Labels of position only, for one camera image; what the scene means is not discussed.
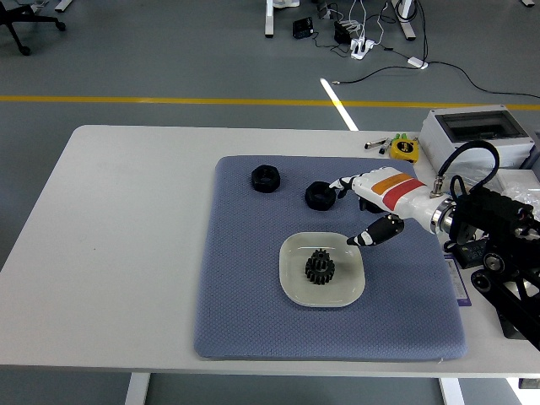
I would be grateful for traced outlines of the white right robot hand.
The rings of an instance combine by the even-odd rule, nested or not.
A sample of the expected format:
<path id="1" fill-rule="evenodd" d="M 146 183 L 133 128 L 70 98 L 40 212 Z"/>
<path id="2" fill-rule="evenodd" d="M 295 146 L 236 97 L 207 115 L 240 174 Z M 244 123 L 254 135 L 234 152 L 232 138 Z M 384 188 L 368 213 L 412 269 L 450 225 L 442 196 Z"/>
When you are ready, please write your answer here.
<path id="1" fill-rule="evenodd" d="M 360 200 L 386 213 L 358 235 L 347 239 L 350 246 L 374 246 L 390 240 L 403 231 L 405 219 L 414 219 L 434 234 L 435 211 L 445 200 L 443 197 L 431 198 L 429 188 L 423 182 L 390 166 L 339 178 L 330 187 L 339 190 L 339 198 L 352 191 Z"/>

